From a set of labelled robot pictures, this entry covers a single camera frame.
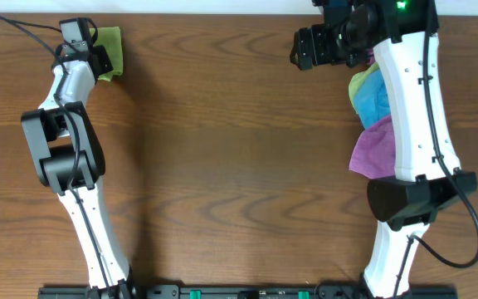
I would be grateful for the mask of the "light green microfiber cloth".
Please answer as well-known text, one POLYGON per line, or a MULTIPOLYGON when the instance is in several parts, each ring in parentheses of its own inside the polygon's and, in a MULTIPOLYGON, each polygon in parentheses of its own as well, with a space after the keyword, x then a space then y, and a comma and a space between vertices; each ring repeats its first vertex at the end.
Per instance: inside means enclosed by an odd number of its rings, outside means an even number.
POLYGON ((114 76, 121 76, 124 71, 122 36, 120 27, 99 27, 95 46, 104 46, 113 67, 112 71, 99 76, 102 81, 111 81, 114 76))

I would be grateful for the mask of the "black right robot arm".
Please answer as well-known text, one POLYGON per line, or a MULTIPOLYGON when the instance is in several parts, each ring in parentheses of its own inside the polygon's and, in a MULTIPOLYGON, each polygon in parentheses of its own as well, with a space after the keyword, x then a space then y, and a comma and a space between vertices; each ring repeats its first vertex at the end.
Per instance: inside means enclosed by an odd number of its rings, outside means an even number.
POLYGON ((372 179, 378 227, 358 284, 329 284, 321 298, 453 298, 453 287, 411 287, 409 272, 437 214, 465 202, 476 175, 461 168, 450 140, 437 70, 436 5, 425 1, 319 2, 322 23, 294 36, 290 61, 302 71, 356 66, 373 56, 386 84, 395 140, 394 173, 372 179))

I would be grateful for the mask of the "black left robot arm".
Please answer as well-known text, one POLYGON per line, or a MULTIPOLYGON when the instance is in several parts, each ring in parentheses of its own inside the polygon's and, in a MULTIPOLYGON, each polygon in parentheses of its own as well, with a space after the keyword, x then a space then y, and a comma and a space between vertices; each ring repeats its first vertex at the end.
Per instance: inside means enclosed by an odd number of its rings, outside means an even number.
POLYGON ((59 23, 54 81, 47 98, 22 114, 21 123, 41 183, 68 212, 85 256, 85 298, 136 298, 131 268, 105 206, 105 156, 85 110, 100 75, 112 65, 98 30, 86 17, 59 23))

